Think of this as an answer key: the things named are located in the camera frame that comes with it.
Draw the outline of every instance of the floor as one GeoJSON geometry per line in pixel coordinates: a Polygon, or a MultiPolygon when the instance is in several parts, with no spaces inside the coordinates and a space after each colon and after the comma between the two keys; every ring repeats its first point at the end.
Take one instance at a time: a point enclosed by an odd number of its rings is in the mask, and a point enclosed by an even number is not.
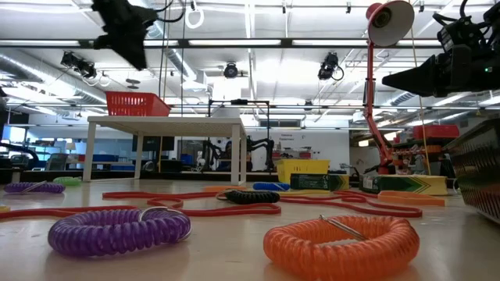
{"type": "MultiPolygon", "coordinates": [[[[60,195],[16,196],[0,192],[0,205],[12,209],[55,206],[144,205],[144,201],[103,201],[102,192],[144,190],[165,193],[200,191],[199,181],[113,180],[70,187],[60,195]]],[[[500,226],[466,207],[460,196],[448,207],[424,208],[410,219],[420,235],[418,256],[405,272],[389,280],[498,280],[500,226]]],[[[185,202],[185,208],[221,208],[216,199],[185,202]]],[[[54,219],[0,222],[1,280],[296,280],[274,266],[263,252],[263,236],[275,226],[324,215],[358,215],[342,208],[280,203],[281,215],[192,218],[184,242],[106,258],[68,258],[47,244],[54,219]]]]}

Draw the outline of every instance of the ceiling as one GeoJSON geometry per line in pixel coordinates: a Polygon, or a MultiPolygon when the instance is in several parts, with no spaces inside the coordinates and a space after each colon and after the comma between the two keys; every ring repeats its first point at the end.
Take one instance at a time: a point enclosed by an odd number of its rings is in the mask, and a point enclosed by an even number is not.
{"type": "MultiPolygon", "coordinates": [[[[145,3],[159,9],[165,5],[163,0],[129,0],[132,4],[145,3]]],[[[346,1],[329,0],[287,0],[286,14],[283,14],[282,0],[198,0],[198,7],[203,9],[205,19],[202,25],[191,29],[184,25],[183,20],[166,25],[169,38],[361,38],[366,30],[366,7],[374,0],[351,0],[352,10],[346,13],[346,1]]],[[[426,0],[423,12],[418,12],[419,1],[412,0],[416,9],[413,32],[416,38],[435,38],[441,29],[432,19],[434,12],[449,17],[459,17],[459,0],[426,0]]],[[[482,21],[483,12],[494,4],[493,0],[469,0],[466,12],[473,21],[482,21]]],[[[104,34],[102,20],[96,12],[74,12],[75,9],[87,9],[91,0],[54,0],[54,1],[24,1],[0,0],[0,26],[9,27],[0,30],[2,39],[94,39],[104,34]]],[[[172,5],[171,17],[180,13],[176,1],[172,5]]],[[[193,13],[189,20],[195,23],[198,14],[193,13]]],[[[154,28],[151,38],[160,37],[154,28]]],[[[140,92],[152,92],[167,97],[167,103],[206,103],[207,93],[183,90],[183,82],[171,61],[166,61],[159,49],[146,50],[149,71],[136,71],[124,59],[110,50],[84,49],[21,49],[29,55],[56,69],[64,70],[60,64],[64,51],[73,51],[76,55],[104,71],[111,78],[109,86],[97,84],[100,91],[131,91],[125,79],[141,81],[140,92]],[[166,87],[159,84],[159,76],[166,81],[166,87]]],[[[228,62],[236,62],[237,68],[244,77],[238,78],[242,86],[242,98],[257,98],[270,100],[275,104],[302,104],[304,100],[313,100],[315,104],[331,105],[361,105],[366,76],[366,51],[363,49],[330,49],[330,48],[254,48],[252,52],[252,75],[255,83],[255,95],[248,88],[250,72],[249,53],[246,48],[189,48],[177,50],[183,59],[194,69],[204,71],[209,85],[223,80],[222,69],[228,62]],[[328,52],[337,52],[341,66],[344,67],[343,80],[334,82],[319,81],[317,72],[320,63],[328,52]]],[[[424,62],[429,56],[441,52],[436,49],[416,49],[416,62],[411,49],[377,50],[375,72],[377,80],[390,73],[410,69],[424,62]]],[[[79,74],[68,71],[67,75],[79,78],[79,74]]],[[[391,98],[397,97],[401,91],[377,83],[375,103],[382,105],[391,98]]],[[[465,95],[463,98],[445,103],[456,105],[471,98],[488,99],[487,95],[465,95]]],[[[435,105],[441,99],[424,98],[424,105],[435,105]]],[[[419,104],[418,98],[410,98],[401,105],[414,106],[419,104]]]]}

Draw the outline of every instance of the desk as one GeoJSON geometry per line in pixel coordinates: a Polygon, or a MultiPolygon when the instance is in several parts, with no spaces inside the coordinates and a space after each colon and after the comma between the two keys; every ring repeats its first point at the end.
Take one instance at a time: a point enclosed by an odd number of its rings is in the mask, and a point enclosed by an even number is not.
{"type": "MultiPolygon", "coordinates": [[[[143,116],[90,116],[88,117],[87,152],[83,181],[91,180],[95,128],[107,126],[137,135],[137,155],[142,155],[144,136],[160,137],[231,137],[231,185],[246,181],[246,132],[240,118],[208,117],[143,117],[143,116]]],[[[135,166],[135,179],[141,177],[141,165],[135,166]]]]}

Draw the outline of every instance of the yellow box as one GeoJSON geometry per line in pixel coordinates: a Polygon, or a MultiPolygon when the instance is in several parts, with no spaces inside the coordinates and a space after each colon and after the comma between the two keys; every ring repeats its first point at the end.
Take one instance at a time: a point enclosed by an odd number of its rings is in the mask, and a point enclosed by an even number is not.
{"type": "Polygon", "coordinates": [[[290,183],[292,173],[328,174],[330,160],[283,159],[277,161],[278,180],[290,183]]]}

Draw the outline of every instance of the table leg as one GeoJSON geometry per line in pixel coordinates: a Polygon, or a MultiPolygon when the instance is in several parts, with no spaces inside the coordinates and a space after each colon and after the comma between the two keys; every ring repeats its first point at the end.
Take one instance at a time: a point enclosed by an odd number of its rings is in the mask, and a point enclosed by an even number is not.
{"type": "Polygon", "coordinates": [[[245,184],[247,181],[247,140],[241,136],[241,182],[238,185],[245,184]]]}
{"type": "Polygon", "coordinates": [[[237,186],[240,180],[240,125],[233,125],[231,138],[231,185],[237,186]]]}
{"type": "Polygon", "coordinates": [[[90,122],[88,124],[88,134],[87,134],[87,150],[85,151],[85,162],[84,162],[84,182],[91,181],[92,174],[92,158],[94,157],[94,141],[95,141],[95,127],[96,123],[90,122]]]}
{"type": "Polygon", "coordinates": [[[135,179],[141,178],[141,166],[142,166],[142,141],[144,140],[144,135],[139,133],[137,135],[137,152],[135,154],[135,179]]]}

